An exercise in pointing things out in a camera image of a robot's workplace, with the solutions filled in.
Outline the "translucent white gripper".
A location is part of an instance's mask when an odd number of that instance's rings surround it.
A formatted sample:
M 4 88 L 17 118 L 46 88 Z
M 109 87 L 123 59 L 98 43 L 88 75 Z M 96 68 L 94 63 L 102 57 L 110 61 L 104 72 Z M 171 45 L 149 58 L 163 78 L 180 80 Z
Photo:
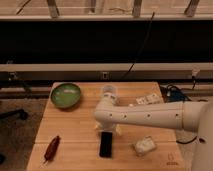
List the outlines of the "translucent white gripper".
M 100 123 L 97 122 L 95 125 L 95 130 L 98 132 L 111 132 L 119 136 L 122 135 L 122 131 L 119 125 L 112 123 Z

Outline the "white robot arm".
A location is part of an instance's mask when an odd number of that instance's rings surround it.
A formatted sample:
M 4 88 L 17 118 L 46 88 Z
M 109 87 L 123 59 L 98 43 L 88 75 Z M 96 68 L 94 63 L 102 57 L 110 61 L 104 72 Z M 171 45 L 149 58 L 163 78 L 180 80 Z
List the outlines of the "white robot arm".
M 116 96 L 105 93 L 94 110 L 103 130 L 115 124 L 185 130 L 197 134 L 191 171 L 213 171 L 213 102 L 179 101 L 138 106 L 117 106 Z

